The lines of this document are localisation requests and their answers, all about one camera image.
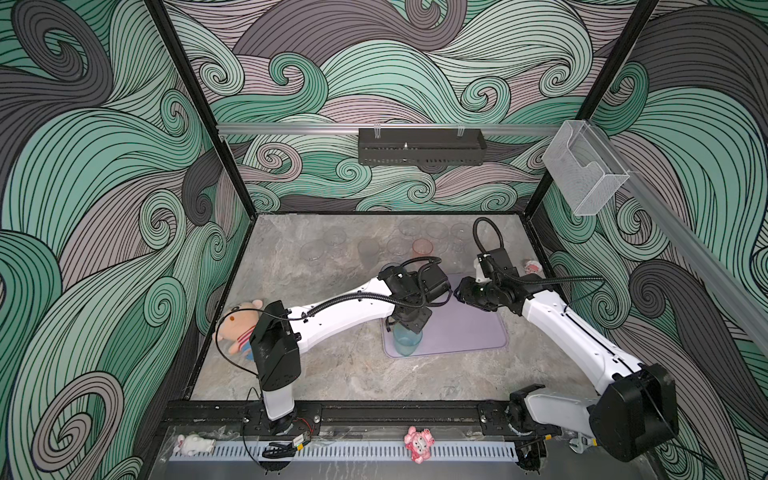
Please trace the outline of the teal translucent cup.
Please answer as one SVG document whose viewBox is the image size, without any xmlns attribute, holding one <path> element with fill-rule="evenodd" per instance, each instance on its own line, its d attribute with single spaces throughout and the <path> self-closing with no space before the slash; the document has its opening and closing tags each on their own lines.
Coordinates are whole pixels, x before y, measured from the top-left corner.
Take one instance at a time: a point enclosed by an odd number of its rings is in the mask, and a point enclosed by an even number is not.
<svg viewBox="0 0 768 480">
<path fill-rule="evenodd" d="M 412 355 L 423 338 L 422 332 L 415 333 L 401 324 L 396 324 L 392 329 L 392 333 L 394 348 L 396 352 L 403 357 Z"/>
</svg>

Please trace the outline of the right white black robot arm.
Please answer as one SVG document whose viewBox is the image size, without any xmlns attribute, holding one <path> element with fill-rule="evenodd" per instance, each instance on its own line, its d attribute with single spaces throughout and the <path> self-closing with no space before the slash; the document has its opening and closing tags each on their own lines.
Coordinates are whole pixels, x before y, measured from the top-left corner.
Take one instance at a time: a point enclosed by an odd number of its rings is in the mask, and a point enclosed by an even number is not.
<svg viewBox="0 0 768 480">
<path fill-rule="evenodd" d="M 592 383 L 595 397 L 579 398 L 534 384 L 510 395 L 508 425 L 520 437 L 524 460 L 537 465 L 538 446 L 549 435 L 571 432 L 575 452 L 596 445 L 629 462 L 679 433 L 676 384 L 659 364 L 623 351 L 583 320 L 548 280 L 521 276 L 504 246 L 478 246 L 476 273 L 455 298 L 486 312 L 506 308 L 547 335 Z"/>
</svg>

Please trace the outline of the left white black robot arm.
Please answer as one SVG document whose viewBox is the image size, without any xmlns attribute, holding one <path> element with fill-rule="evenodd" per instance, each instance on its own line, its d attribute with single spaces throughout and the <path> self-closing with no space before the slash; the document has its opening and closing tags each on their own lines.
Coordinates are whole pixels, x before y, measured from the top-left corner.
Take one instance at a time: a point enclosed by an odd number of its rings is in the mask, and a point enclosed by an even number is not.
<svg viewBox="0 0 768 480">
<path fill-rule="evenodd" d="M 269 421 L 294 415 L 293 383 L 302 373 L 301 356 L 319 343 L 373 320 L 420 333 L 432 310 L 448 303 L 451 284 L 441 263 L 434 256 L 412 258 L 334 298 L 290 308 L 274 301 L 260 309 L 249 345 Z"/>
</svg>

